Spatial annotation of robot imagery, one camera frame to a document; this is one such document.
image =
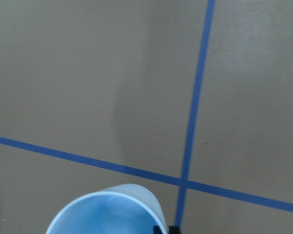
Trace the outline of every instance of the light blue container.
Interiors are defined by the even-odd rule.
[[[46,234],[153,234],[167,228],[161,206],[148,189],[123,184],[77,198],[53,219]]]

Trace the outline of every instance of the black object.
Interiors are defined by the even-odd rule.
[[[159,226],[153,227],[153,234],[163,234]],[[180,228],[178,226],[169,226],[168,234],[181,234]]]

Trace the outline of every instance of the gray floor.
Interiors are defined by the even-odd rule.
[[[179,177],[207,1],[0,1],[0,137]],[[293,203],[293,1],[218,0],[190,180]],[[71,200],[178,187],[0,145],[0,234]],[[291,233],[293,213],[188,191],[183,233]]]

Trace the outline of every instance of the blue tape line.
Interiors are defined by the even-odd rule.
[[[53,150],[53,149],[45,148],[42,146],[24,143],[21,141],[16,141],[16,140],[0,137],[0,144],[12,146],[12,147],[23,149],[23,150],[32,151],[32,152],[43,154],[43,155],[49,155],[49,156],[53,156],[57,158],[62,158],[62,159],[70,160],[73,162],[83,163],[90,166],[100,167],[100,168],[132,175],[132,176],[138,176],[138,177],[142,177],[146,179],[151,179],[151,180],[155,180],[155,181],[159,181],[159,182],[163,182],[167,184],[172,184],[177,186],[180,185],[180,179],[172,177],[172,176],[149,172],[149,171],[145,171],[145,170],[141,170],[141,169],[137,169],[133,167],[127,167],[124,165],[106,162],[106,161],[102,161],[102,160],[98,160],[98,159],[94,159],[90,157],[84,157],[80,155],[66,153],[59,150]]]
[[[100,168],[104,168],[104,169],[108,169],[108,170],[112,170],[112,171],[116,171],[116,172],[120,172],[120,173],[124,173],[124,174],[129,174],[132,176],[138,176],[138,177],[142,177],[142,178],[146,178],[146,179],[151,179],[151,180],[155,180],[155,181],[159,181],[159,182],[163,182],[163,183],[167,183],[167,184],[171,184],[171,185],[186,186],[186,188],[201,191],[201,192],[208,193],[208,194],[214,194],[214,195],[218,195],[218,196],[241,200],[244,202],[249,202],[249,203],[267,206],[267,207],[271,207],[271,208],[275,208],[275,209],[293,212],[293,204],[288,203],[288,202],[283,202],[283,201],[273,200],[273,199],[269,199],[269,198],[265,198],[265,197],[245,194],[245,193],[241,193],[241,192],[237,192],[237,191],[233,191],[233,190],[228,190],[228,189],[223,189],[223,188],[219,188],[219,187],[215,187],[215,186],[211,186],[211,185],[207,185],[207,184],[202,184],[202,183],[198,183],[198,182],[193,182],[193,181],[184,182],[181,179],[175,178],[172,176],[149,172],[149,171],[144,171],[141,169],[136,169],[136,168],[132,168],[132,167],[119,165],[116,163],[111,163],[111,162],[97,160],[97,159],[93,159],[93,158],[89,158],[89,157],[70,154],[70,153],[66,153],[63,151],[52,150],[52,149],[45,148],[42,146],[32,145],[32,144],[28,144],[25,142],[12,140],[12,139],[8,139],[8,138],[4,138],[4,137],[0,137],[0,144],[11,146],[11,147],[18,148],[18,149],[31,151],[31,152],[35,152],[35,153],[39,153],[39,154],[43,154],[43,155],[48,155],[48,156],[62,158],[62,159],[66,159],[66,160],[70,160],[70,161],[74,161],[74,162],[78,162],[78,163],[83,163],[83,164],[90,165],[90,166],[100,167]]]
[[[214,194],[218,196],[228,197],[235,200],[245,201],[261,206],[267,206],[275,209],[293,212],[293,203],[278,201],[270,198],[255,196],[251,194],[241,193],[229,189],[223,189],[207,184],[189,181],[188,188],[192,190],[201,191],[204,193]]]
[[[188,121],[188,131],[187,131],[187,138],[185,144],[185,151],[184,151],[184,161],[182,165],[182,172],[181,172],[181,179],[182,183],[179,188],[178,194],[178,201],[177,201],[177,210],[176,210],[176,217],[175,217],[175,226],[181,226],[182,217],[184,213],[186,195],[187,195],[187,187],[186,183],[189,176],[190,170],[190,163],[191,163],[191,155],[193,149],[193,140],[194,140],[194,132],[197,120],[197,113],[199,108],[199,99],[201,94],[201,87],[203,82],[204,76],[204,67],[207,57],[207,50],[209,45],[209,35],[210,35],[210,28],[211,22],[213,18],[213,11],[215,6],[215,0],[209,0],[206,8],[205,14],[205,22],[202,32],[201,38],[201,46],[200,46],[200,53],[199,59],[197,64],[197,70],[195,75],[195,82],[193,88],[193,95],[191,101],[191,109]]]

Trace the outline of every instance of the blue tape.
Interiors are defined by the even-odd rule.
[[[151,179],[151,180],[155,180],[155,181],[159,181],[159,182],[163,182],[163,183],[167,183],[171,185],[176,185],[180,187],[185,186],[186,188],[201,191],[208,194],[214,194],[214,195],[241,200],[244,202],[249,202],[249,203],[253,203],[257,205],[262,205],[262,206],[267,206],[267,207],[271,207],[275,209],[293,212],[293,204],[288,202],[245,194],[245,193],[223,189],[223,188],[219,188],[219,187],[215,187],[215,186],[211,186],[207,184],[202,184],[198,182],[193,182],[193,181],[184,182],[183,180],[172,177],[172,176],[149,172],[149,171],[136,169],[132,167],[127,167],[120,164],[97,160],[97,159],[84,157],[80,155],[70,154],[63,151],[53,150],[53,149],[45,148],[42,146],[32,145],[32,144],[28,144],[25,142],[12,140],[8,138],[4,138],[4,137],[0,137],[0,144],[43,154],[43,155],[48,155],[48,156],[62,158],[62,159],[66,159],[66,160],[70,160],[70,161],[74,161],[78,163],[83,163],[90,166],[104,168],[107,170],[120,172],[120,173],[124,173],[128,175],[132,175],[132,176],[138,176],[138,177],[142,177],[146,179]]]
[[[199,108],[199,99],[200,99],[201,87],[202,87],[203,76],[204,76],[204,67],[205,67],[207,50],[209,45],[209,35],[210,35],[211,22],[213,18],[214,6],[215,6],[215,0],[209,0],[207,4],[207,8],[206,8],[205,22],[204,22],[202,38],[201,38],[200,53],[199,53],[199,59],[198,59],[197,70],[196,70],[195,81],[194,81],[191,109],[190,109],[190,115],[188,120],[188,131],[187,131],[187,138],[186,138],[185,151],[184,151],[184,160],[183,160],[182,172],[181,172],[181,179],[183,182],[181,183],[181,186],[179,188],[177,210],[176,210],[176,216],[175,216],[175,226],[179,226],[179,227],[181,226],[181,223],[182,223],[185,200],[187,195],[186,183],[188,180],[190,164],[191,164],[194,132],[195,132],[197,113]]]
[[[12,147],[23,149],[23,150],[28,150],[28,151],[43,154],[43,155],[49,155],[49,156],[53,156],[57,158],[62,158],[62,159],[66,159],[73,162],[83,163],[90,166],[104,168],[104,169],[132,175],[132,176],[138,176],[138,177],[142,177],[146,179],[151,179],[151,180],[155,180],[155,181],[159,181],[159,182],[163,182],[167,184],[172,184],[177,186],[180,185],[180,179],[172,177],[172,176],[149,172],[149,171],[145,171],[145,170],[141,170],[141,169],[137,169],[133,167],[127,167],[124,165],[106,162],[106,161],[102,161],[102,160],[98,160],[98,159],[94,159],[90,157],[84,157],[80,155],[66,153],[59,150],[53,150],[53,149],[45,148],[42,146],[24,143],[21,141],[16,141],[16,140],[0,137],[0,144],[12,146]]]
[[[270,198],[255,196],[251,194],[241,193],[229,189],[223,189],[207,184],[202,184],[198,182],[189,181],[188,188],[192,190],[201,191],[208,194],[214,194],[218,196],[223,196],[227,198],[232,198],[235,200],[245,201],[261,206],[271,207],[279,210],[293,212],[293,203],[288,203],[284,201],[278,201]]]

